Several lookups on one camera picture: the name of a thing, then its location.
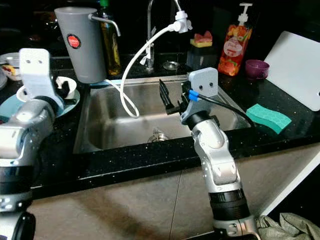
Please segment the red logo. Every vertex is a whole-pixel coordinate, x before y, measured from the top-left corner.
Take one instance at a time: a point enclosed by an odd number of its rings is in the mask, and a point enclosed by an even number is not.
[[[72,48],[78,49],[81,47],[81,41],[76,35],[68,34],[66,39]]]

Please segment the green sponge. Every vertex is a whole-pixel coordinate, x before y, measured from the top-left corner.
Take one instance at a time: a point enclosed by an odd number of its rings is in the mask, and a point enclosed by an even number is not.
[[[248,108],[246,115],[255,123],[265,125],[277,134],[291,123],[291,119],[281,112],[269,110],[259,104]]]

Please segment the orange soap bottle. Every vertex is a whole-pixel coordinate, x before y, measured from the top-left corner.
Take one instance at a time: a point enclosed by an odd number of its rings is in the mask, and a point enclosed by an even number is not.
[[[252,29],[245,26],[247,9],[252,3],[240,3],[240,6],[244,6],[244,11],[238,17],[239,25],[229,26],[218,65],[218,71],[229,76],[238,74],[252,33]]]

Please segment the speckled countertop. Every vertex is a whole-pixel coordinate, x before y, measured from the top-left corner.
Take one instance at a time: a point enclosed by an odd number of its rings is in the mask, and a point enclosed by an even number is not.
[[[60,69],[55,70],[58,76],[76,79],[68,59],[55,59],[51,66]],[[128,77],[173,74],[160,70],[159,66],[158,69],[152,73],[133,69]],[[188,68],[182,65],[175,74],[181,75],[187,71]],[[21,85],[21,82],[9,81],[0,90],[0,103]],[[258,103],[292,120],[279,135],[263,125],[226,131],[230,152],[236,160],[320,142],[320,111],[309,110],[269,81],[250,81],[241,74],[237,77],[220,75],[219,85],[243,110]],[[87,91],[86,88],[83,84],[78,85],[81,95]],[[191,137],[73,154],[81,105],[82,101],[74,110],[56,119],[53,133],[41,144],[34,173],[35,199],[200,166]]]

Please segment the black cable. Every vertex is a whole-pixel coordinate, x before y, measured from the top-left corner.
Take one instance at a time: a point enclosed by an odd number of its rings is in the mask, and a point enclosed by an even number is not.
[[[207,102],[220,105],[221,107],[224,107],[226,109],[229,109],[229,110],[235,112],[236,114],[239,114],[241,117],[243,117],[245,120],[247,120],[247,122],[250,124],[250,126],[252,128],[255,127],[255,123],[245,113],[243,113],[242,111],[236,109],[235,107],[230,106],[230,105],[228,105],[226,103],[223,103],[223,102],[220,102],[220,101],[213,100],[213,99],[211,99],[209,97],[206,97],[204,95],[201,95],[201,94],[199,94],[197,97],[200,98],[200,99],[203,99],[203,100],[205,100]]]

